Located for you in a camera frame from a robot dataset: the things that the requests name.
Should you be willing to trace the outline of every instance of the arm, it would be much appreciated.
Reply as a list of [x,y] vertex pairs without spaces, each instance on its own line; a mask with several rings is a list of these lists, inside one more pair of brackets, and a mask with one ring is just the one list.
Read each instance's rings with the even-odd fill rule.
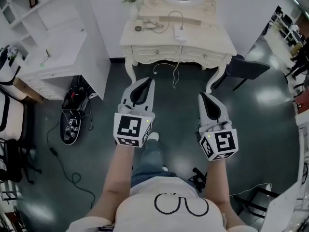
[[209,162],[205,191],[205,198],[214,202],[221,213],[225,214],[227,220],[226,229],[245,225],[230,204],[225,160]]
[[112,223],[115,221],[118,206],[130,195],[133,156],[134,147],[116,146],[103,192],[87,217],[103,217]]

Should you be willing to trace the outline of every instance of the small box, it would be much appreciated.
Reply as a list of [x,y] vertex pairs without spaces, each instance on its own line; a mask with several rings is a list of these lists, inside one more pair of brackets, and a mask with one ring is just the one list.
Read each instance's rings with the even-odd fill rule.
[[28,95],[30,98],[34,99],[40,104],[44,103],[45,98],[35,92],[32,88],[30,88],[27,84],[25,84],[22,80],[20,80],[18,77],[14,79],[13,85],[18,88],[20,91]]
[[205,132],[199,144],[208,160],[229,158],[238,151],[236,129]]
[[115,113],[113,135],[118,144],[141,148],[152,127],[152,117]]

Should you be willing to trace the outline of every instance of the graphic print on shirt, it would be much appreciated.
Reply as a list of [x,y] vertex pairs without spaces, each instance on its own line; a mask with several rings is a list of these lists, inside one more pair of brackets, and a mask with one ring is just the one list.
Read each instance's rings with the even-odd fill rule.
[[228,151],[235,149],[235,143],[231,131],[218,132],[215,135],[218,151]]
[[141,118],[122,115],[117,134],[130,137],[139,137],[140,124]]
[[188,211],[191,215],[193,215],[193,216],[195,216],[195,217],[203,217],[203,216],[205,216],[205,215],[208,213],[208,211],[209,211],[208,202],[207,202],[205,199],[201,199],[201,200],[204,200],[204,201],[206,202],[206,205],[207,205],[206,211],[205,211],[203,214],[195,214],[195,213],[193,213],[193,212],[190,210],[189,206],[188,206],[187,199],[184,198],[184,197],[178,197],[178,206],[176,207],[175,210],[170,211],[170,212],[162,211],[162,210],[158,207],[158,203],[157,203],[157,202],[158,202],[158,198],[159,198],[161,195],[162,195],[162,194],[158,194],[158,195],[155,197],[155,199],[154,199],[154,204],[155,204],[154,207],[155,207],[155,209],[156,209],[158,212],[160,212],[160,213],[162,213],[162,214],[164,214],[164,215],[171,215],[171,214],[177,212],[177,211],[179,210],[179,208],[180,208],[182,199],[184,199],[184,205],[185,205],[187,211]]

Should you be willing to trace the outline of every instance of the picture frame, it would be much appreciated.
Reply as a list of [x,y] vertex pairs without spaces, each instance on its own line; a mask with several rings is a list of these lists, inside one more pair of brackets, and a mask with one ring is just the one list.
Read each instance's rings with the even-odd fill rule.
[[32,9],[35,5],[39,3],[38,0],[29,0],[30,8]]

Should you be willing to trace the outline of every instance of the curved table leg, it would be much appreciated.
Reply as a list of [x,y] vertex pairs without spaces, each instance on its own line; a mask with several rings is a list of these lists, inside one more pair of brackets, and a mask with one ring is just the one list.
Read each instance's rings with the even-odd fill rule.
[[125,67],[126,67],[126,72],[129,75],[129,77],[132,80],[132,83],[136,82],[136,76],[133,70],[133,59],[130,58],[126,58],[126,63],[125,63]]
[[224,72],[225,72],[225,68],[226,68],[226,64],[222,64],[219,65],[216,73],[210,78],[210,80],[208,81],[207,85],[206,85],[206,93],[210,94],[211,93],[211,86],[214,82],[216,82],[217,80],[219,80],[219,78],[221,76],[223,76]]

